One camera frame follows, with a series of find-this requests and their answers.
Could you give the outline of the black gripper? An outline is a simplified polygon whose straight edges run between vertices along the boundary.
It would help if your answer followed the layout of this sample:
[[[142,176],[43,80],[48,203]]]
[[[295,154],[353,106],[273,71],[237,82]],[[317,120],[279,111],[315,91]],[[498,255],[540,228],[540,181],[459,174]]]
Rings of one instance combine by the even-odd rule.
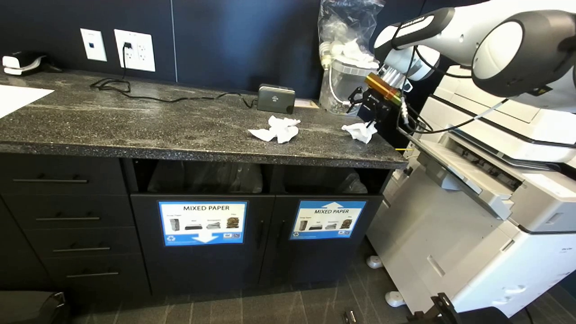
[[[380,133],[390,145],[407,145],[407,138],[398,131],[396,106],[376,89],[363,91],[362,86],[356,86],[347,97],[345,113],[358,115],[367,131]]]

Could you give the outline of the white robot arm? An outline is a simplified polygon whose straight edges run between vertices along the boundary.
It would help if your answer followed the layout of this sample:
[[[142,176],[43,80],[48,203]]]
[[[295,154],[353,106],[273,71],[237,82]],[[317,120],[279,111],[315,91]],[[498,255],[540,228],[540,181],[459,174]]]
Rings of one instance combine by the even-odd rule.
[[[408,73],[426,46],[471,70],[477,88],[542,109],[574,111],[574,0],[489,0],[443,7],[387,25],[372,55],[387,70]]]

